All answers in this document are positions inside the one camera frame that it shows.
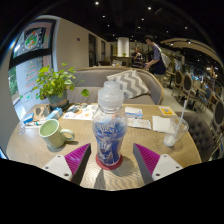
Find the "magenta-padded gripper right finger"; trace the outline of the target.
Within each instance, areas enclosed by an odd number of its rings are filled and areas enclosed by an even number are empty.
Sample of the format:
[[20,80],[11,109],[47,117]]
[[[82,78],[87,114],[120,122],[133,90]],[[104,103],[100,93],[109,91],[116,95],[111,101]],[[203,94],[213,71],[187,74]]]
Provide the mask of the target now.
[[145,185],[182,169],[168,154],[159,155],[137,143],[133,144],[133,154]]

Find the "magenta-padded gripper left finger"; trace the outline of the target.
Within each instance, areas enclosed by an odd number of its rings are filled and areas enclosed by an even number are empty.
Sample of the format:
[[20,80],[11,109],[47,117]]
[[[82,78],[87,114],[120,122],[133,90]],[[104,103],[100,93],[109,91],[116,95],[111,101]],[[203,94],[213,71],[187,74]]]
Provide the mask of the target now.
[[91,144],[88,143],[65,156],[56,155],[42,169],[79,185],[82,181],[90,154]]

